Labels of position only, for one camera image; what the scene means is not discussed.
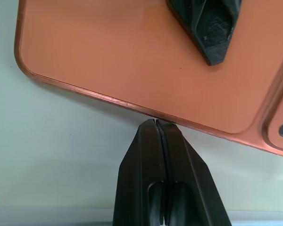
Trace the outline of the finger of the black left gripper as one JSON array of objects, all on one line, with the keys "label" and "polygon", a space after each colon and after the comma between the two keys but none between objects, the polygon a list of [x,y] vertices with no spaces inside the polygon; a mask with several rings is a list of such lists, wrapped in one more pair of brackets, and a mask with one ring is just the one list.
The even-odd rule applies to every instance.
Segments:
[{"label": "finger of the black left gripper", "polygon": [[166,4],[207,64],[225,60],[240,14],[239,0],[167,0]]}]

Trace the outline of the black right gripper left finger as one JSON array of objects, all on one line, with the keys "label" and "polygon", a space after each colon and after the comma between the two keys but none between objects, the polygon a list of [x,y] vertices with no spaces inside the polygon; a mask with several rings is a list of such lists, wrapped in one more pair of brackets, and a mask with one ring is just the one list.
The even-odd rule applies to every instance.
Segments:
[{"label": "black right gripper left finger", "polygon": [[164,220],[166,170],[154,119],[139,127],[118,171],[114,226],[160,226]]}]

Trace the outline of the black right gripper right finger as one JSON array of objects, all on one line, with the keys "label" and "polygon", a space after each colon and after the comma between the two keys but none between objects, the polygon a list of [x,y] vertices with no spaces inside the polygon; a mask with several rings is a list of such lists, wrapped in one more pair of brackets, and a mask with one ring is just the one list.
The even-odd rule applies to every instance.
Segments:
[{"label": "black right gripper right finger", "polygon": [[166,225],[231,225],[207,164],[175,124],[156,124],[166,168]]}]

